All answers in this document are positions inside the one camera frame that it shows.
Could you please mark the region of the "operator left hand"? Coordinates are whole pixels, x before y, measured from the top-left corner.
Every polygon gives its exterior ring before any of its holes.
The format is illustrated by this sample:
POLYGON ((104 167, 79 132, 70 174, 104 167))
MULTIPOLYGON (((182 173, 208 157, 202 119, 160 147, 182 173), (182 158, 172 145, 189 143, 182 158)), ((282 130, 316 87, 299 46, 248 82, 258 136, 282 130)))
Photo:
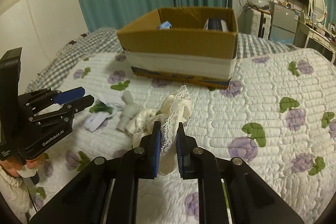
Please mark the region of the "operator left hand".
POLYGON ((23 163, 18 155, 13 155, 1 161, 1 167, 9 176, 17 178, 19 177, 18 171, 22 169, 22 166, 25 165, 28 169, 35 169, 42 164, 44 160, 45 156, 41 154, 32 160, 25 160, 25 163, 23 163))

